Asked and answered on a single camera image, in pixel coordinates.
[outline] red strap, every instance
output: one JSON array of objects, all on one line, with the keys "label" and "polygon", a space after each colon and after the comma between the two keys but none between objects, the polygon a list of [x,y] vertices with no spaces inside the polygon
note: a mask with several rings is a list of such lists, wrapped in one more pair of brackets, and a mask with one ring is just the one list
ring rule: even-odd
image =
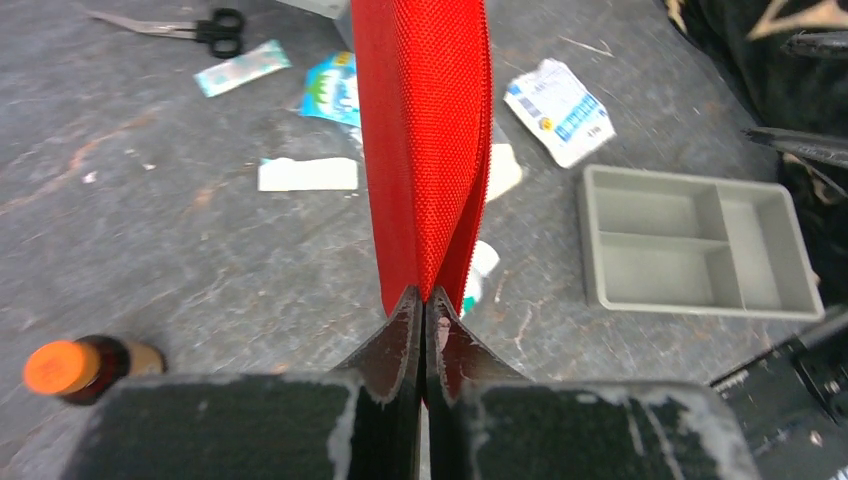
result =
[{"label": "red strap", "polygon": [[492,134],[482,0],[353,0],[365,168],[387,314],[404,288],[462,301]]}]

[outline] gray marble floor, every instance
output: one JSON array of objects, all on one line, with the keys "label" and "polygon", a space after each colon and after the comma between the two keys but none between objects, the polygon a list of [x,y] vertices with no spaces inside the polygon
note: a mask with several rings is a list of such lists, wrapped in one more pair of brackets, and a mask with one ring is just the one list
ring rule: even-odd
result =
[{"label": "gray marble floor", "polygon": [[[85,3],[151,20],[206,9]],[[88,413],[20,385],[44,342],[125,335],[175,372],[323,370],[383,321],[367,191],[256,191],[262,157],[361,161],[340,128],[295,111],[305,70],[343,43],[328,20],[272,0],[239,7],[248,48],[276,38],[295,67],[206,99],[192,75],[216,60],[202,45],[70,2],[0,3],[0,477],[56,478]],[[618,137],[588,162],[773,179],[773,157],[737,134],[751,120],[657,2],[501,0],[490,22],[497,98],[552,57],[608,107]],[[580,168],[556,167],[500,101],[497,114],[525,179],[487,208],[481,239],[502,261],[466,323],[519,371],[705,382],[800,328],[587,306]]]}]

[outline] scissors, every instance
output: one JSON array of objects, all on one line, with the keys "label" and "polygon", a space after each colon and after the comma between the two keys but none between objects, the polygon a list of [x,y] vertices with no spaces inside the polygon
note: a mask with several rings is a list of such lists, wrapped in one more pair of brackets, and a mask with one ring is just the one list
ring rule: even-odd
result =
[{"label": "scissors", "polygon": [[109,13],[86,10],[98,20],[119,25],[134,32],[157,37],[185,38],[209,45],[209,53],[215,58],[233,58],[241,55],[243,43],[241,32],[246,20],[233,8],[216,8],[210,20],[196,22],[141,22]]}]

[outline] plastic tray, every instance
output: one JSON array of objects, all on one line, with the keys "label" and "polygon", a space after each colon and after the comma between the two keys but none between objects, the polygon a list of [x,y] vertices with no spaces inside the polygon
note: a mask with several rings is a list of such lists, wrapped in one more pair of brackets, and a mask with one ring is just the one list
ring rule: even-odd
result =
[{"label": "plastic tray", "polygon": [[824,314],[780,185],[591,165],[578,195],[587,291],[610,310]]}]

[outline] scissors blade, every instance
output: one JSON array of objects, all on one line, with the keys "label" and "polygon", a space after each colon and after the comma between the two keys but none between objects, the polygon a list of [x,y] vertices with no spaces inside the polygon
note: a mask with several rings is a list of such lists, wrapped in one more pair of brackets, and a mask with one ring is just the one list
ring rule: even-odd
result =
[{"label": "scissors blade", "polygon": [[195,37],[195,33],[192,31],[193,24],[190,22],[142,22],[120,15],[112,15],[111,13],[94,10],[86,10],[86,13],[91,18],[103,20],[104,22],[145,35],[186,39],[193,39]]}]

